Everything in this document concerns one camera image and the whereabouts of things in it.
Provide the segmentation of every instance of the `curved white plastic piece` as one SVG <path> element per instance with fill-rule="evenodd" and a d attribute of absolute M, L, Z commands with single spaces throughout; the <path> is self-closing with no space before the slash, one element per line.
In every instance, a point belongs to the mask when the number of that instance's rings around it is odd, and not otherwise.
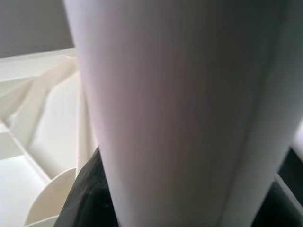
<path fill-rule="evenodd" d="M 0 226 L 23 225 L 44 182 L 24 156 L 0 160 Z"/>
<path fill-rule="evenodd" d="M 27 226 L 24 226 L 24 227 L 53 227 L 57 218 L 58 218 L 58 215 L 50 217 L 50 218 L 46 218 L 42 221 L 38 221 L 38 222 L 35 222 L 33 224 L 29 224 Z"/>
<path fill-rule="evenodd" d="M 55 177 L 34 201 L 25 225 L 58 215 L 71 190 L 76 174 L 76 168 L 66 170 Z"/>

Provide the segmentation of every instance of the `white tube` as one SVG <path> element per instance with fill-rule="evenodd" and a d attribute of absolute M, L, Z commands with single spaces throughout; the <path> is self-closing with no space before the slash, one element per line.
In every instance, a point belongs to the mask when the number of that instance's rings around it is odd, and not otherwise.
<path fill-rule="evenodd" d="M 121 227 L 251 224 L 303 113 L 264 4 L 65 0 Z"/>

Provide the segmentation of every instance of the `white surface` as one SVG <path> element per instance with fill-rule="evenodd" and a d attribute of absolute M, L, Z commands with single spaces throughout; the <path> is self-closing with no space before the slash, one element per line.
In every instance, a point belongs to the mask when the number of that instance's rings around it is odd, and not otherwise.
<path fill-rule="evenodd" d="M 76 166 L 78 83 L 73 75 L 52 89 L 28 148 L 51 178 Z"/>
<path fill-rule="evenodd" d="M 24 156 L 0 160 L 0 226 L 23 225 L 45 184 Z"/>
<path fill-rule="evenodd" d="M 0 227 L 53 226 L 95 149 L 77 70 L 74 50 L 0 59 Z"/>
<path fill-rule="evenodd" d="M 74 182 L 76 168 L 69 169 L 54 178 L 35 199 L 26 225 L 60 213 Z"/>
<path fill-rule="evenodd" d="M 42 221 L 38 221 L 33 224 L 27 225 L 25 227 L 53 227 L 57 218 L 58 216 L 50 217 Z"/>
<path fill-rule="evenodd" d="M 303 161 L 303 121 L 300 123 L 297 132 L 294 135 L 292 148 L 298 157 Z"/>

